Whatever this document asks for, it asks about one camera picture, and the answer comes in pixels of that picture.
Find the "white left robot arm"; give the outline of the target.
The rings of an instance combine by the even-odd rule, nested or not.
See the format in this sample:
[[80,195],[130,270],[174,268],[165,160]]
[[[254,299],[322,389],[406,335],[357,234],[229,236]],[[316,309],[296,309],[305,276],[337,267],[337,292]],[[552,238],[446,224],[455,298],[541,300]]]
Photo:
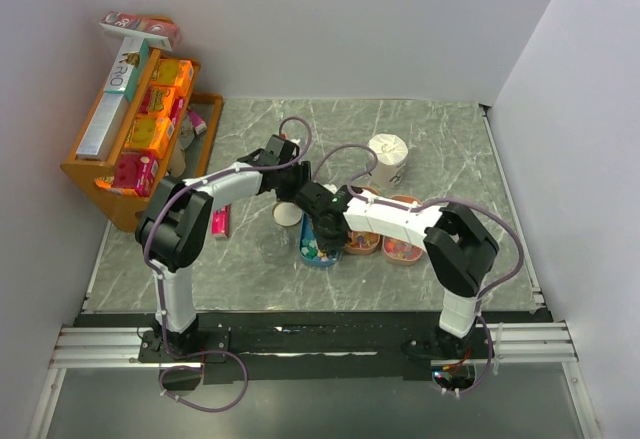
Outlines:
[[292,200],[310,178],[310,165],[303,159],[307,150],[307,146],[273,135],[265,147],[220,171],[159,183],[139,220],[135,239],[156,283],[154,329],[174,360],[188,360],[198,348],[192,270],[212,213],[264,192]]

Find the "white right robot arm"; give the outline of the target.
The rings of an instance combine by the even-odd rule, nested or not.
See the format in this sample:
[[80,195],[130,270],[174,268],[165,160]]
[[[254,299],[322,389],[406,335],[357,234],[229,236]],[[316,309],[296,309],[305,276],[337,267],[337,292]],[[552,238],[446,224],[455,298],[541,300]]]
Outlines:
[[471,347],[480,286],[499,246],[468,206],[451,201],[412,205],[359,187],[332,192],[316,182],[302,186],[294,204],[311,220],[324,251],[345,246],[350,232],[377,234],[425,251],[444,288],[438,348],[456,358]]

